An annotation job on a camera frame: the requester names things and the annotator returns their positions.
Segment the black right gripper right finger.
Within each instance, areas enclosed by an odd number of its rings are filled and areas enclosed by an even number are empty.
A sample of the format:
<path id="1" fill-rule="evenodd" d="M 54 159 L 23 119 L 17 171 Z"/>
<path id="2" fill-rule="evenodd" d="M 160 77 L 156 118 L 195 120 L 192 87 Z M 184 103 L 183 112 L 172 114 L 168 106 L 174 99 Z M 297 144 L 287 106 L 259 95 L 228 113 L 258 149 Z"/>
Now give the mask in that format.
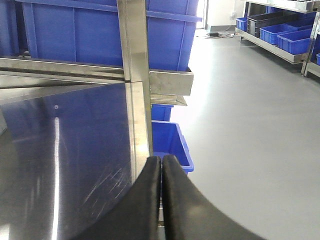
<path id="1" fill-rule="evenodd" d="M 261 239 L 211 204 L 174 155 L 162 160 L 162 202 L 168 240 Z"/>

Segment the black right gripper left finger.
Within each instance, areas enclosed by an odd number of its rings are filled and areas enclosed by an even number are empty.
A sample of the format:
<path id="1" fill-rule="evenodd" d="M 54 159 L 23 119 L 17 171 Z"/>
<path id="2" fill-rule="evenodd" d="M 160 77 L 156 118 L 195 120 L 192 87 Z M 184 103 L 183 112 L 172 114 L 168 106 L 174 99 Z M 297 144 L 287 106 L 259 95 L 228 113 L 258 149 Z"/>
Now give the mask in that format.
<path id="1" fill-rule="evenodd" d="M 161 195 L 161 158 L 148 157 L 125 196 L 74 240 L 157 240 Z"/>

